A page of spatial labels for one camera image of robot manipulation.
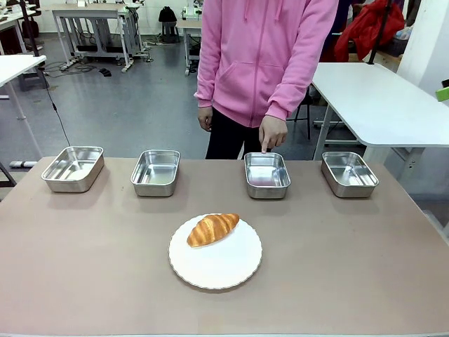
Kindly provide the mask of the person's left hand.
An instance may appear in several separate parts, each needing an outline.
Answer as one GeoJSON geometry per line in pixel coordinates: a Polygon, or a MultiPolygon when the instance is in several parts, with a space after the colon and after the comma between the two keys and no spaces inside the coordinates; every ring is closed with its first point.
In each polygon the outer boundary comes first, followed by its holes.
{"type": "Polygon", "coordinates": [[[267,153],[275,147],[281,146],[288,133],[286,122],[272,116],[265,116],[259,127],[259,141],[261,152],[267,153]]]}

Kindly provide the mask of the person's right hand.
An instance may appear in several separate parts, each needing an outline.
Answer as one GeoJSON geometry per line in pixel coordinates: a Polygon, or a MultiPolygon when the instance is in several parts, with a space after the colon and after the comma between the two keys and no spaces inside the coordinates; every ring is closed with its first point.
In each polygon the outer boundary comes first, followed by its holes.
{"type": "Polygon", "coordinates": [[[213,117],[213,108],[211,106],[199,108],[197,117],[199,121],[199,126],[206,132],[211,132],[212,117],[213,117]]]}

